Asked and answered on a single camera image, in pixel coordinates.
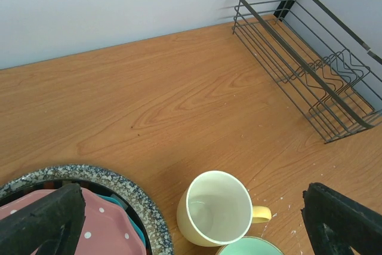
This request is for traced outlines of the yellow ceramic mug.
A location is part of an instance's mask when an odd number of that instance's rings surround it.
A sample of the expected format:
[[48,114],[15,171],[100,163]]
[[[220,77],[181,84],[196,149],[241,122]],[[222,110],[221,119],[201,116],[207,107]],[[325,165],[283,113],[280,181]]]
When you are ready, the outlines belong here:
[[177,226],[191,243],[218,247],[243,238],[252,224],[269,222],[268,207],[253,205],[248,189],[224,171],[198,175],[177,207]]

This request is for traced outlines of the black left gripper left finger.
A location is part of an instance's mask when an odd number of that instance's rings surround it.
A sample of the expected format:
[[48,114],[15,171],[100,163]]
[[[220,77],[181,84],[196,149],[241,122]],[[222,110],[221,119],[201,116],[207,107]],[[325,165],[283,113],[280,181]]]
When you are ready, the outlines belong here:
[[78,184],[65,185],[1,220],[1,254],[75,254],[85,221]]

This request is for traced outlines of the mint green ceramic bowl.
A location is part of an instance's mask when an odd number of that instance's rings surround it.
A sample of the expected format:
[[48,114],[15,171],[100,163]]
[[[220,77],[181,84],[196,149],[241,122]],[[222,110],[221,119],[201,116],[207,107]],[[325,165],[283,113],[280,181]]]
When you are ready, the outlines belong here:
[[245,236],[221,247],[216,255],[283,255],[271,242],[255,236]]

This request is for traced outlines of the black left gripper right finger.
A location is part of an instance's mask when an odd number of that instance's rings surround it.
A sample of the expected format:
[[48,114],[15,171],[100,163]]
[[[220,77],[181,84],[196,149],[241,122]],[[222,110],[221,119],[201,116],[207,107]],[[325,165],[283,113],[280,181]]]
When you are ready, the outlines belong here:
[[315,254],[381,254],[381,215],[322,183],[303,192],[301,210]]

